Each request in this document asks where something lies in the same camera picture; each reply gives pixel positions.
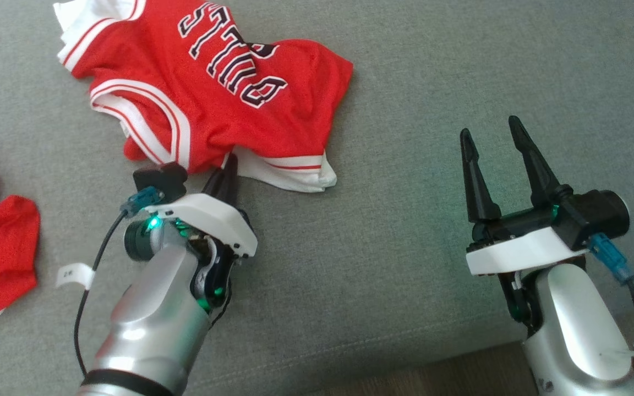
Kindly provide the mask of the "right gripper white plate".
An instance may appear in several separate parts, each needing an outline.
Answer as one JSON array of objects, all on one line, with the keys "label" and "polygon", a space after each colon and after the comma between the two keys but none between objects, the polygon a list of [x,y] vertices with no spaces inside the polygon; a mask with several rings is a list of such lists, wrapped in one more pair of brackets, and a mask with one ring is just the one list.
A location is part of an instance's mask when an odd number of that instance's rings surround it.
[{"label": "right gripper white plate", "polygon": [[586,249],[571,250],[551,227],[556,215],[552,205],[561,183],[520,118],[509,116],[508,123],[515,148],[523,157],[535,208],[503,217],[478,165],[479,152],[470,130],[460,132],[466,210],[469,222],[474,223],[466,263],[474,276],[543,268],[588,253]]}]

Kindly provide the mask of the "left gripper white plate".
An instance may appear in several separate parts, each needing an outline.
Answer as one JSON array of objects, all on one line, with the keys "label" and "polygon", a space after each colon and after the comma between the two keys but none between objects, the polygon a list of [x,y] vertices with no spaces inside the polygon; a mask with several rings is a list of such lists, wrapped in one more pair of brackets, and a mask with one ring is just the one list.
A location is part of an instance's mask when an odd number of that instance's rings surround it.
[{"label": "left gripper white plate", "polygon": [[166,205],[151,205],[148,213],[179,219],[192,228],[229,245],[240,257],[256,254],[258,241],[248,221],[234,206],[238,200],[238,159],[229,153],[227,169],[216,168],[201,193],[184,195]]}]

